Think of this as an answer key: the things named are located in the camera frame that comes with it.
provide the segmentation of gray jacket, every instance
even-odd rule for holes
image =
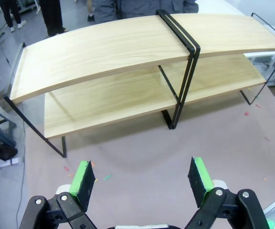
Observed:
[[[97,23],[117,19],[155,15],[156,10],[168,13],[197,13],[196,0],[93,0]]]

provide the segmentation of lower shelf board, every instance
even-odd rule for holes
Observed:
[[[186,63],[162,66],[178,93]],[[202,58],[198,60],[186,103],[264,82],[243,54]],[[115,74],[46,93],[44,135],[49,139],[64,136],[175,105],[158,67]]]

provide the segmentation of wooden shelf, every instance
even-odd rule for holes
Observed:
[[[174,14],[202,57],[275,51],[275,36],[254,18]],[[185,61],[188,51],[159,16],[89,26],[23,50],[10,99],[25,99],[96,78]]]
[[[186,62],[162,66],[175,90],[180,89]],[[198,60],[186,103],[264,83],[243,54]],[[92,126],[129,119],[174,107],[158,67],[115,74],[45,94],[47,138]]]

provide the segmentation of person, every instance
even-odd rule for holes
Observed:
[[[60,0],[39,0],[48,37],[68,32],[63,27]]]
[[[196,0],[96,0],[96,23],[155,15],[156,10],[168,13],[197,13]]]
[[[25,20],[23,21],[21,20],[21,17],[19,14],[19,8],[16,0],[0,0],[0,8],[3,11],[5,21],[8,27],[10,28],[11,32],[14,31],[14,27],[10,16],[10,10],[14,16],[15,21],[18,24],[18,29],[22,28],[23,25],[26,24]]]
[[[88,7],[88,21],[95,21],[94,14],[93,14],[93,7],[92,7],[92,0],[87,0],[87,7]]]

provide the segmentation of screw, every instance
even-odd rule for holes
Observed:
[[[42,200],[41,199],[37,199],[36,200],[36,204],[41,204]]]
[[[64,196],[61,196],[61,200],[66,200],[67,199],[67,196],[64,195]]]
[[[248,198],[249,197],[249,193],[248,192],[243,192],[243,197]]]
[[[218,189],[215,193],[216,193],[216,195],[218,195],[218,196],[221,196],[221,195],[223,194],[223,192],[222,192],[220,189]]]

